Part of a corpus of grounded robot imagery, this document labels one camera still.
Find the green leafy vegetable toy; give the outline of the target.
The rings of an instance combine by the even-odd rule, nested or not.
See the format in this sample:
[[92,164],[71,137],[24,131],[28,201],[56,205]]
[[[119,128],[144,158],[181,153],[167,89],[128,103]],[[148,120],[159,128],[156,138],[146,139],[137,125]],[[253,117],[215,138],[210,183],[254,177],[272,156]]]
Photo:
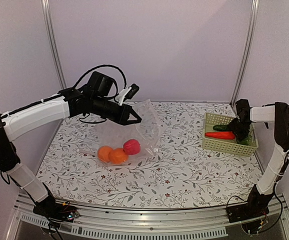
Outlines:
[[253,141],[252,135],[249,134],[246,138],[242,139],[242,140],[236,140],[236,142],[240,145],[244,145],[244,146],[249,146]]

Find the red strawberry toy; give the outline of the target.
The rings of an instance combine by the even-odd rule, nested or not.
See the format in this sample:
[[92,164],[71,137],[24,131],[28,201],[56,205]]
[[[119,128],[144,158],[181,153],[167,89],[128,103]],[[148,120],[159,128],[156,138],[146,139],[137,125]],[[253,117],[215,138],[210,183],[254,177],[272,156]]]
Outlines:
[[137,155],[141,151],[141,145],[138,140],[130,139],[123,144],[123,150],[127,155]]

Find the clear zip top bag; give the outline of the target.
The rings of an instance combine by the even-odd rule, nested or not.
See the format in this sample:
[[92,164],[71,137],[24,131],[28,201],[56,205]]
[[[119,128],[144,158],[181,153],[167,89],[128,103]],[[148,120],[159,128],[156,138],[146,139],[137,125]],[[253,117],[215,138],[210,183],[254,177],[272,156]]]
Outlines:
[[93,157],[104,166],[121,166],[155,156],[161,136],[161,124],[153,103],[147,99],[132,107],[142,118],[140,123],[122,126],[112,121],[95,127],[98,141],[93,150],[79,154]]

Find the orange tangerine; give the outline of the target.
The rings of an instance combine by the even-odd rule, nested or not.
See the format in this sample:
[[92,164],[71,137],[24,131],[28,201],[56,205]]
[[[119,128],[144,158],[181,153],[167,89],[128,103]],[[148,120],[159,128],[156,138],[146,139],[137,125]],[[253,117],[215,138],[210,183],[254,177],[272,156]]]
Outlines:
[[120,165],[129,159],[123,148],[115,148],[109,153],[109,160],[112,164]]
[[113,149],[110,146],[104,145],[101,146],[97,151],[97,157],[100,161],[104,163],[110,162],[110,153],[113,151]]

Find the orange tangerine front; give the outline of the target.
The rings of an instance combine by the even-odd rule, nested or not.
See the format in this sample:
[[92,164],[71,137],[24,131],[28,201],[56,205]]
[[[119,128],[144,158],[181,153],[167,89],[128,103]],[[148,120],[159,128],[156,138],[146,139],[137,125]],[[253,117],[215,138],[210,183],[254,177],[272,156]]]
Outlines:
[[113,151],[113,149],[110,146],[104,145],[101,146],[97,151],[97,157],[100,161],[104,163],[110,162],[110,153]]

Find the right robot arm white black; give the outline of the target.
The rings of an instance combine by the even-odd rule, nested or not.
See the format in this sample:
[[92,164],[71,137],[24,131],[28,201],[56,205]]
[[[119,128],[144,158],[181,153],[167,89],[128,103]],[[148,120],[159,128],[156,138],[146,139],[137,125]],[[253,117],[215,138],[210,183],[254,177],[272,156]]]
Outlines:
[[277,183],[289,165],[289,104],[275,102],[251,107],[247,99],[235,103],[237,117],[229,123],[236,139],[244,140],[252,123],[274,123],[274,150],[261,179],[252,187],[243,214],[254,218],[274,196]]

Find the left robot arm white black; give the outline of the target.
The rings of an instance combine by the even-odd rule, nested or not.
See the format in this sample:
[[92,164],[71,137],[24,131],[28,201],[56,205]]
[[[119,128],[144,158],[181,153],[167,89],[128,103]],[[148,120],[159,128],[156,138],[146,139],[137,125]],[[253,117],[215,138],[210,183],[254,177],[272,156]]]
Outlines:
[[124,103],[139,91],[138,85],[125,86],[123,90],[117,90],[115,95],[109,96],[112,86],[116,86],[117,82],[100,72],[91,70],[90,73],[88,82],[82,87],[74,85],[49,98],[0,113],[0,172],[9,175],[39,203],[40,210],[48,217],[55,217],[59,213],[59,206],[48,188],[21,163],[13,141],[48,123],[78,115],[93,114],[101,117],[102,122],[110,120],[122,126],[142,121],[133,108]]

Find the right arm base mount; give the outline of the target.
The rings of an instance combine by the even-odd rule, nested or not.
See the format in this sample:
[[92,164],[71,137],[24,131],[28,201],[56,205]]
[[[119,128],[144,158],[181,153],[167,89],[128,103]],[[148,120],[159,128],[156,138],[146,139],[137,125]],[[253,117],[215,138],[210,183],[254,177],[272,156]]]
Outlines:
[[226,206],[225,210],[230,223],[241,222],[265,216],[269,213],[269,202],[263,197],[249,196],[241,204]]

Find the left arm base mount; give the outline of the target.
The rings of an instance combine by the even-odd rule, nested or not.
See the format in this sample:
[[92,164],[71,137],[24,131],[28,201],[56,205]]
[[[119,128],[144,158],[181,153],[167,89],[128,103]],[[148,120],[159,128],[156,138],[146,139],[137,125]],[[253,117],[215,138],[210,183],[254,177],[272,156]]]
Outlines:
[[73,222],[74,219],[80,216],[78,209],[71,205],[69,201],[63,203],[56,202],[55,197],[43,183],[47,190],[47,197],[38,202],[32,199],[35,204],[33,212],[37,215],[44,216],[46,219],[54,220],[56,222]]

